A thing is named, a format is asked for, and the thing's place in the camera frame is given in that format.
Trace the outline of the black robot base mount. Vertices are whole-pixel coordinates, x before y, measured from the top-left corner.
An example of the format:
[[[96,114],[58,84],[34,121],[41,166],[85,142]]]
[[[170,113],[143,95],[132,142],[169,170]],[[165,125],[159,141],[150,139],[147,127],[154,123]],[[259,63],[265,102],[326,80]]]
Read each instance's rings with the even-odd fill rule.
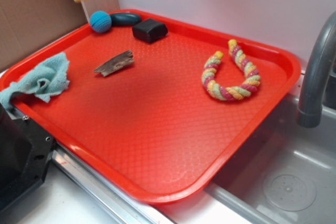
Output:
[[[1,213],[44,183],[54,148],[34,120],[11,119],[1,107]]]

